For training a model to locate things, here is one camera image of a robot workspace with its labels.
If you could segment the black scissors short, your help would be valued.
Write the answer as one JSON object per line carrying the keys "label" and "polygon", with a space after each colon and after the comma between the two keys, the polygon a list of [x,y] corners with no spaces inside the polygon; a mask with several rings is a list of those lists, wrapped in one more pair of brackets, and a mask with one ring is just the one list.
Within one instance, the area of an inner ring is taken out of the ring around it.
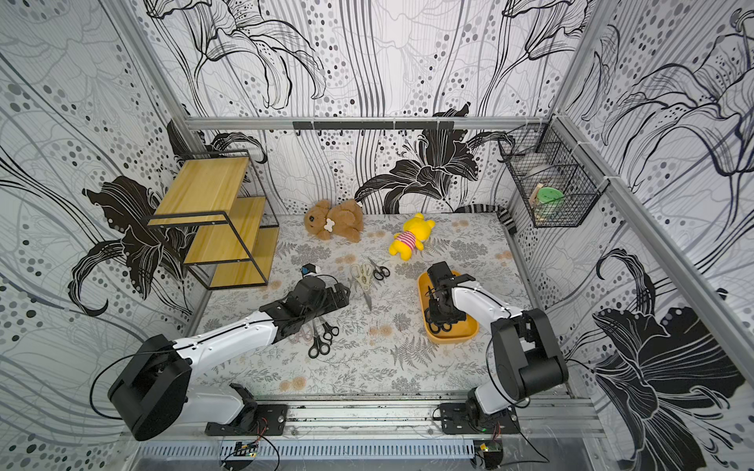
{"label": "black scissors short", "polygon": [[324,319],[321,319],[320,324],[323,329],[322,339],[324,339],[328,345],[331,345],[334,339],[340,335],[340,329],[337,326],[331,325]]}

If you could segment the all black scissors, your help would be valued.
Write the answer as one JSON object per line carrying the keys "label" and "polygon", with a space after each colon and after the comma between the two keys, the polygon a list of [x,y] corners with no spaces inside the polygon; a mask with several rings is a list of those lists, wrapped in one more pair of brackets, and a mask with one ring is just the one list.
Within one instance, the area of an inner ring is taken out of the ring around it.
{"label": "all black scissors", "polygon": [[425,324],[429,332],[434,336],[439,336],[441,333],[450,333],[453,329],[452,324],[433,322],[429,316],[425,317]]}

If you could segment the black scissors long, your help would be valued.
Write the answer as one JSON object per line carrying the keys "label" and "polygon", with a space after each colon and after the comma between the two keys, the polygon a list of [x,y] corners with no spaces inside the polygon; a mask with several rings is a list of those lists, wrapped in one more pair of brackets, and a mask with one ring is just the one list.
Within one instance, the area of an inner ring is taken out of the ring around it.
{"label": "black scissors long", "polygon": [[327,356],[331,351],[333,336],[326,327],[324,321],[318,324],[312,323],[312,345],[307,354],[310,359],[316,359],[320,356]]}

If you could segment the cream kitchen scissors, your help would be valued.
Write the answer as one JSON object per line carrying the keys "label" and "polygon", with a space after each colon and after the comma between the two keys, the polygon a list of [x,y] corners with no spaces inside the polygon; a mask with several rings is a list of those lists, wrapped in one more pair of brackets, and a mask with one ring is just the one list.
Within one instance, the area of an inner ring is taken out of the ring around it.
{"label": "cream kitchen scissors", "polygon": [[351,281],[361,289],[364,301],[369,310],[372,310],[372,298],[370,295],[372,273],[365,264],[351,265]]}

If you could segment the small black scissors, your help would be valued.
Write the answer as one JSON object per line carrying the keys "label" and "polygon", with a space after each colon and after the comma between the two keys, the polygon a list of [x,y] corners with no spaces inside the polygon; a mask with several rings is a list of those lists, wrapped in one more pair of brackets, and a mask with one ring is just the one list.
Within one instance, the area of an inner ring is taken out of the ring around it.
{"label": "small black scissors", "polygon": [[372,258],[368,257],[367,260],[372,266],[372,276],[376,281],[382,282],[391,276],[391,271],[384,265],[380,265]]}

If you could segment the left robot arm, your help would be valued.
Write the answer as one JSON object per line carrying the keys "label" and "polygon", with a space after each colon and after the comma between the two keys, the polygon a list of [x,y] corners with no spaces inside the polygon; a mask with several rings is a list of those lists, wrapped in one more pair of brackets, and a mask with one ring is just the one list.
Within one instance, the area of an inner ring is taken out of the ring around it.
{"label": "left robot arm", "polygon": [[204,334],[171,341],[147,339],[130,355],[108,391],[133,438],[146,442],[164,432],[202,425],[210,436],[281,434],[285,412],[264,411],[253,394],[233,383],[228,392],[198,384],[209,370],[248,351],[265,349],[298,333],[314,319],[349,305],[351,291],[313,265],[283,298]]}

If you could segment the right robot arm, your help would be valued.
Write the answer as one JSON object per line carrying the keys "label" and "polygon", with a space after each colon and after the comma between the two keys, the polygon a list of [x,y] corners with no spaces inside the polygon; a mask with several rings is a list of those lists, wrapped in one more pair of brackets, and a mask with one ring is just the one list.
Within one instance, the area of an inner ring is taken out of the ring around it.
{"label": "right robot arm", "polygon": [[456,275],[445,262],[427,270],[425,322],[432,333],[452,331],[472,319],[491,335],[485,359],[488,381],[469,393],[469,417],[479,420],[517,407],[569,380],[569,370],[547,314],[498,298],[471,275]]}

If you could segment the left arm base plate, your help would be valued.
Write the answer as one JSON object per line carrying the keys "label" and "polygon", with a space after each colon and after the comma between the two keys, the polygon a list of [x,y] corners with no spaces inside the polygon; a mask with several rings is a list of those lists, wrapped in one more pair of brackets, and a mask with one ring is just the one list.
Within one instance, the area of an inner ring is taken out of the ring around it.
{"label": "left arm base plate", "polygon": [[226,423],[208,422],[206,435],[210,437],[271,436],[284,434],[288,419],[288,404],[259,403],[254,395],[243,385],[231,383],[243,407],[235,417]]}

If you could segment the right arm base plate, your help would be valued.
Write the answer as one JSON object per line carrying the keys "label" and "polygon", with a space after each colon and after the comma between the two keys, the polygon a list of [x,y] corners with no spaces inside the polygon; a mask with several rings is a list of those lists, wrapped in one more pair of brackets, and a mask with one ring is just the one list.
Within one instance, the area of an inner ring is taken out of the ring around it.
{"label": "right arm base plate", "polygon": [[473,400],[443,402],[437,407],[433,419],[440,422],[445,435],[516,435],[520,431],[518,416],[512,408],[486,414]]}

